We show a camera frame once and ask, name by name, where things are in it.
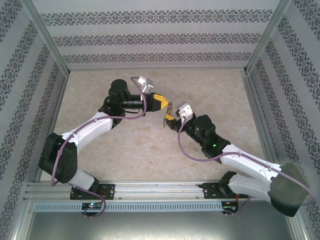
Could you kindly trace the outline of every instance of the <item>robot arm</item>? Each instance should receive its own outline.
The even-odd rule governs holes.
[[[306,185],[305,180],[293,164],[287,163],[282,166],[271,163],[239,149],[216,134],[216,126],[207,115],[196,117],[187,103],[179,108],[176,115],[179,117],[178,120],[171,115],[165,117],[166,124],[170,129],[178,133],[180,128],[183,127],[182,132],[185,132],[202,147],[201,151],[208,159],[216,157],[215,160],[218,163],[232,166],[251,176],[245,177],[235,172],[226,173],[222,177],[223,181],[221,182],[223,183],[219,187],[221,192],[226,195],[233,193],[253,196],[270,202],[286,216],[293,217],[296,214],[308,196],[308,192],[292,180],[273,171],[284,173]]]
[[[138,83],[142,85],[142,93],[146,100],[146,112],[155,112],[168,105],[169,102],[165,97],[150,92],[153,88],[153,82],[150,79],[140,77]],[[131,95],[126,81],[122,79],[114,80],[108,93],[109,96],[105,98],[102,107],[91,119],[62,135],[51,133],[47,137],[39,167],[50,175],[53,174],[58,152],[65,144],[54,176],[59,182],[69,183],[95,193],[99,181],[78,168],[78,154],[87,144],[116,127],[122,120],[108,118],[109,116],[125,117],[126,109],[140,110],[144,108],[142,96]]]
[[[142,84],[146,112],[161,110],[169,104],[165,97],[150,92],[153,88],[150,79],[140,77],[138,82]],[[99,135],[116,127],[122,120],[109,117],[125,117],[126,109],[144,109],[142,95],[131,95],[127,83],[122,79],[113,81],[108,93],[109,96],[105,98],[102,107],[90,120],[62,135],[52,133],[47,137],[39,167],[52,175],[57,155],[64,145],[54,175],[59,182],[69,183],[85,191],[97,193],[99,181],[78,168],[79,152]],[[216,158],[218,163],[232,166],[251,176],[246,177],[235,172],[227,172],[219,182],[220,193],[226,197],[246,194],[270,202],[279,212],[289,217],[296,214],[308,192],[279,174],[284,173],[306,185],[293,164],[287,163],[281,166],[242,151],[216,134],[216,126],[207,115],[196,117],[187,103],[179,108],[176,115],[179,117],[178,120],[169,113],[165,115],[165,123],[171,130],[179,134],[182,128],[182,132],[185,132],[202,147],[201,151],[208,159]]]

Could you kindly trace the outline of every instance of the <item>enclosure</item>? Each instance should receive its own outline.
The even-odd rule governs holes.
[[[130,77],[143,76],[245,152],[294,164],[319,200],[319,4],[1,0],[0,239],[320,239],[318,201],[295,217],[260,199],[222,215],[197,186],[242,172],[185,157],[165,109],[123,120],[78,155],[79,168],[116,186],[97,219],[38,166],[49,134],[94,116],[116,79],[138,94]],[[186,134],[181,142],[204,158]]]

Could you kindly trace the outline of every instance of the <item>black mounting bracket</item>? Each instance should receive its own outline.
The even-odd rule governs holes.
[[[96,194],[101,195],[105,200],[113,200],[115,196],[115,185],[114,184],[99,184],[97,186]],[[81,191],[77,188],[72,187],[70,193],[71,200],[100,200],[99,197]]]
[[[203,189],[204,199],[236,199],[236,194],[231,192],[228,195],[220,191],[220,185],[218,182],[205,182],[198,185]],[[245,194],[239,194],[239,199],[247,199],[249,196]]]

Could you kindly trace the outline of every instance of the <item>beige floor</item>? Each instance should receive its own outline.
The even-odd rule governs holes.
[[[138,90],[131,76],[154,81],[154,92],[175,105],[188,102],[197,115],[209,115],[216,132],[239,148],[264,158],[248,98],[238,70],[121,69],[71,72],[55,132],[62,134],[91,118],[108,95],[115,79],[124,79],[132,94]],[[137,120],[123,120],[113,130],[88,144],[78,156],[81,169],[99,180],[217,180],[232,167],[216,162],[194,162],[185,157],[177,133],[163,128],[165,110],[148,112]],[[201,148],[187,135],[182,145],[204,159]],[[43,174],[42,180],[50,179]]]

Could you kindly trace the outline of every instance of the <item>wall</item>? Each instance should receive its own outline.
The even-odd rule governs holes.
[[[279,0],[35,0],[68,67],[245,67]]]
[[[0,240],[35,179],[66,82],[19,0],[0,1]]]
[[[319,6],[292,1],[251,72],[279,161],[294,163],[316,194],[303,207],[312,239],[320,239]]]

